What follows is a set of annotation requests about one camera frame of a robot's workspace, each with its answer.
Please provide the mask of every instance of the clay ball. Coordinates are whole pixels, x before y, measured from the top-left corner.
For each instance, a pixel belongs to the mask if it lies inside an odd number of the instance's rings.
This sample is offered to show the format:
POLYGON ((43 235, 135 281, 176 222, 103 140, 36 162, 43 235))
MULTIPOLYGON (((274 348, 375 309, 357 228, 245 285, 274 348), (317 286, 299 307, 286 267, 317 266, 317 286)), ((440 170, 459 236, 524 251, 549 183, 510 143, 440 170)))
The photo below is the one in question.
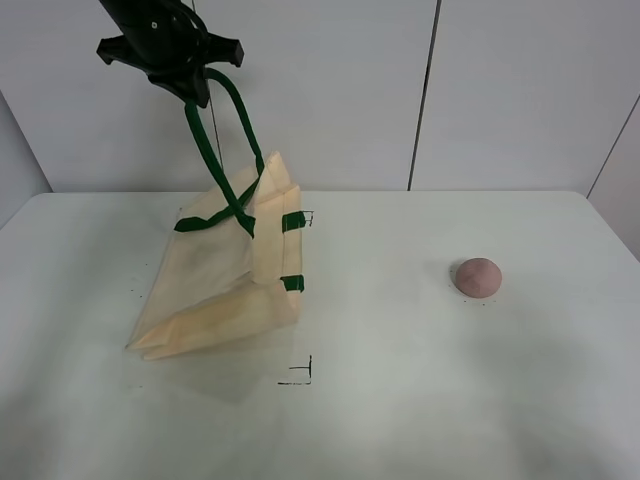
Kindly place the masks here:
POLYGON ((488 258, 472 258, 456 271, 456 287, 472 298, 487 298, 500 288, 502 272, 488 258))

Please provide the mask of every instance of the green strap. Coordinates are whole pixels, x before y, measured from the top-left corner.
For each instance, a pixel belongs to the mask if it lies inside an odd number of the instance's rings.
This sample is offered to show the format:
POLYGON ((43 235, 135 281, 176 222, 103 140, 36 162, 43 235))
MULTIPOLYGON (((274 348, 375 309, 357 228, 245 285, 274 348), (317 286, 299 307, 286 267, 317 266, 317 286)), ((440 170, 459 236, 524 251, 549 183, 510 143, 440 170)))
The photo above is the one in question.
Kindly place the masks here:
POLYGON ((240 123, 242 124, 244 134, 247 136, 247 140, 249 140, 251 151, 256 156, 256 170, 258 170, 258 176, 262 175, 262 171, 264 170, 264 160, 262 159, 262 152, 260 151, 260 146, 258 145, 256 136, 253 133, 251 121, 249 120, 249 114, 247 113, 247 109, 244 106, 244 102, 242 101, 240 92, 238 92, 238 89, 229 79, 229 77, 224 75, 222 72, 219 72, 218 70, 214 70, 213 68, 205 68, 204 76, 205 78, 218 82, 231 97, 231 101, 236 107, 236 111, 238 112, 238 116, 240 117, 240 123))
MULTIPOLYGON (((249 120, 249 115, 247 114, 247 109, 242 102, 240 93, 236 89, 235 85, 233 85, 231 80, 229 80, 229 78, 227 78, 217 70, 214 70, 212 68, 205 69, 205 77, 217 81, 229 93, 229 96, 231 97, 231 100, 233 101, 233 104, 238 111, 240 123, 242 124, 242 128, 247 136, 247 139, 249 140, 251 150, 256 157, 256 170, 258 171, 259 179, 262 171, 264 170, 264 160, 262 159, 262 152, 260 151, 260 146, 258 145, 255 134, 253 133, 251 121, 249 120)), ((176 224, 174 230, 178 232, 193 232, 197 230, 205 230, 234 215, 237 218, 238 223, 240 223, 240 225, 249 233, 249 235, 253 237, 255 218, 247 215, 244 212, 244 207, 253 196, 253 193, 258 186, 258 179, 242 193, 240 199, 237 199, 235 193, 233 192, 233 189, 231 188, 231 185, 229 184, 229 180, 224 174, 224 171, 222 170, 222 167, 220 166, 220 163, 215 156, 213 148, 211 148, 211 143, 207 138, 207 134, 204 131, 204 127, 202 126, 202 121, 200 120, 200 116, 198 115, 196 104, 194 102, 187 102, 185 104, 185 113, 187 116, 187 121, 189 122, 189 127, 191 128, 191 133, 193 134, 193 138, 198 145, 198 150, 200 151, 200 154, 202 155, 207 168, 213 175, 214 180, 220 186, 222 194, 224 195, 224 198, 229 206, 217 212, 209 219, 203 219, 199 217, 183 218, 176 224)))
POLYGON ((296 228, 302 228, 307 224, 304 212, 292 212, 282 216, 282 233, 296 228))
POLYGON ((286 277, 280 277, 280 280, 284 283, 284 289, 287 292, 291 290, 300 290, 300 292, 304 292, 304 276, 289 275, 286 277))

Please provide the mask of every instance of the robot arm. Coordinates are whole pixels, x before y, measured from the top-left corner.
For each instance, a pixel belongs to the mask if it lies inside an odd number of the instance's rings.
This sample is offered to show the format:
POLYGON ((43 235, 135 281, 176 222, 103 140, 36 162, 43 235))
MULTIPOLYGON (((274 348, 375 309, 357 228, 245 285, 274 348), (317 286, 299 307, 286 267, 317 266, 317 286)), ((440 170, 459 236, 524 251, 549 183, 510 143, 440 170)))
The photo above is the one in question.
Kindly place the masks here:
POLYGON ((100 0, 123 35, 100 41, 98 55, 138 68, 149 81, 204 108, 209 90, 204 66, 242 64, 239 40, 213 35, 180 0, 100 0))

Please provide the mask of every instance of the black mark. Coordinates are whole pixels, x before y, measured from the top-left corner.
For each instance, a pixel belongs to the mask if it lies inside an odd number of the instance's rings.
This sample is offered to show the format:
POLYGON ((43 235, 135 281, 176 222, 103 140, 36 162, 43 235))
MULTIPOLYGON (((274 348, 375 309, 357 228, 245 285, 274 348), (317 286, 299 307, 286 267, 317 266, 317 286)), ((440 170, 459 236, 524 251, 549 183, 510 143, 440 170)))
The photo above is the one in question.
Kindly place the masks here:
POLYGON ((309 370, 308 382, 278 382, 278 385, 311 385, 311 362, 313 357, 309 355, 309 365, 306 367, 289 367, 289 370, 309 370))

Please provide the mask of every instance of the green tape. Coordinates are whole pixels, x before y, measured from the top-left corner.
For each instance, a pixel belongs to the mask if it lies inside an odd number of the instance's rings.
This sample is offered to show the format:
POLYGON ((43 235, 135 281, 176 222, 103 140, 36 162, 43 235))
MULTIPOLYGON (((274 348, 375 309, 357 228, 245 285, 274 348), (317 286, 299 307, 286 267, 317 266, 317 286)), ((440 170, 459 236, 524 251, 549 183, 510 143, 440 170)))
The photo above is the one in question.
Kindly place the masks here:
POLYGON ((292 212, 282 216, 282 233, 296 228, 302 228, 307 224, 304 212, 292 212))
POLYGON ((280 280, 284 283, 284 289, 287 292, 291 290, 300 290, 300 292, 304 292, 304 277, 302 275, 280 277, 280 280))

